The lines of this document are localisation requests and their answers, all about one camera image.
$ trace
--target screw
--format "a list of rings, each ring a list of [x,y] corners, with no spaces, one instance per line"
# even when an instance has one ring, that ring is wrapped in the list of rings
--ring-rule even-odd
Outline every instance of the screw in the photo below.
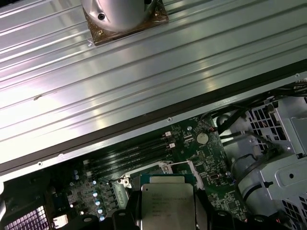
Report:
[[[98,19],[99,20],[104,20],[105,19],[105,15],[103,13],[98,14]]]

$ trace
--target reflective metal surface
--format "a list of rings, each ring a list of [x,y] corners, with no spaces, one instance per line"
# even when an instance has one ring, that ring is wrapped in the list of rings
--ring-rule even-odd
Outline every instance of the reflective metal surface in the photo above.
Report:
[[[279,101],[276,110],[294,152],[307,153],[307,106],[304,97],[284,98]]]
[[[94,47],[80,0],[0,9],[0,163],[306,58],[305,0],[166,0]]]
[[[262,166],[260,173],[264,182],[272,181],[267,188],[272,200],[284,200],[299,196],[306,191],[307,159],[298,159],[294,154],[284,155]]]
[[[127,31],[144,22],[156,0],[82,0],[82,6],[96,25],[109,31]]]
[[[262,86],[260,88],[256,88],[256,89],[253,89],[251,91],[241,93],[237,96],[233,96],[233,97],[230,97],[230,98],[227,98],[227,99],[224,99],[224,100],[220,100],[216,103],[212,103],[212,104],[200,107],[198,109],[194,109],[194,110],[179,114],[177,116],[170,117],[166,120],[159,121],[159,122],[156,122],[154,124],[144,126],[142,128],[138,128],[136,130],[118,135],[118,136],[110,138],[108,140],[104,140],[104,141],[98,142],[96,144],[93,144],[93,145],[90,145],[90,146],[87,146],[87,147],[84,147],[84,148],[80,148],[78,150],[71,151],[71,152],[66,153],[66,154],[59,154],[58,156],[55,156],[51,159],[40,161],[38,163],[32,163],[29,166],[23,167],[23,168],[18,169],[18,170],[14,170],[12,172],[4,173],[4,174],[2,173],[2,174],[0,174],[0,183],[1,183],[1,181],[2,182],[9,181],[9,180],[17,178],[19,176],[26,175],[28,173],[32,173],[32,172],[41,170],[43,168],[47,168],[49,166],[52,166],[52,165],[55,165],[55,164],[58,164],[58,163],[61,163],[61,162],[64,162],[64,161],[68,161],[70,159],[82,156],[84,154],[105,148],[107,146],[114,145],[114,144],[119,143],[121,141],[125,141],[127,139],[134,138],[134,137],[137,137],[139,135],[148,133],[150,131],[157,130],[157,129],[165,127],[165,126],[169,126],[169,125],[174,124],[176,122],[189,119],[189,118],[194,117],[196,115],[204,114],[204,113],[210,112],[212,110],[222,108],[222,107],[227,106],[229,104],[239,102],[239,101],[244,100],[246,98],[255,96],[259,93],[263,93],[263,92],[275,89],[277,87],[287,85],[289,83],[292,83],[292,82],[300,80],[300,79],[304,79],[306,77],[307,77],[307,72],[301,73],[300,77],[296,77],[294,75],[294,76],[291,76],[289,78],[286,78],[286,79],[283,79],[283,80],[280,80],[280,81],[277,81],[277,82],[274,82],[274,83],[271,83],[271,84],[267,84],[267,85]]]

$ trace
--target metal bracket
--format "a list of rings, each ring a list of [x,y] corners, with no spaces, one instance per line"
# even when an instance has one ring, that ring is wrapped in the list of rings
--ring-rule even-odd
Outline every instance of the metal bracket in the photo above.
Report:
[[[158,162],[146,165],[144,167],[129,171],[129,172],[123,174],[120,177],[121,179],[118,180],[117,183],[123,184],[125,188],[132,188],[131,183],[130,183],[130,176],[134,173],[143,171],[145,169],[152,168],[154,166],[159,166],[162,169],[163,174],[172,174],[173,170],[172,170],[171,166],[169,165],[169,164],[172,164],[172,163],[173,163],[172,161],[158,161]]]

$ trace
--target ribbed metal panel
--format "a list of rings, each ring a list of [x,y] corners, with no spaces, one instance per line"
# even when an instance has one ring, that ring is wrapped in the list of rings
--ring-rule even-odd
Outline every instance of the ribbed metal panel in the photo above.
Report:
[[[165,0],[95,47],[79,0],[0,9],[0,163],[306,58],[305,0]]]

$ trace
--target motherboard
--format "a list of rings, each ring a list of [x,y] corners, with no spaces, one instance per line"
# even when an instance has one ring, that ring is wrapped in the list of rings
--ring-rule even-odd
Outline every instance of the motherboard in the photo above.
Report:
[[[101,221],[123,209],[142,174],[193,174],[216,209],[245,219],[235,180],[210,116],[193,117],[49,168],[53,216],[93,214]]]

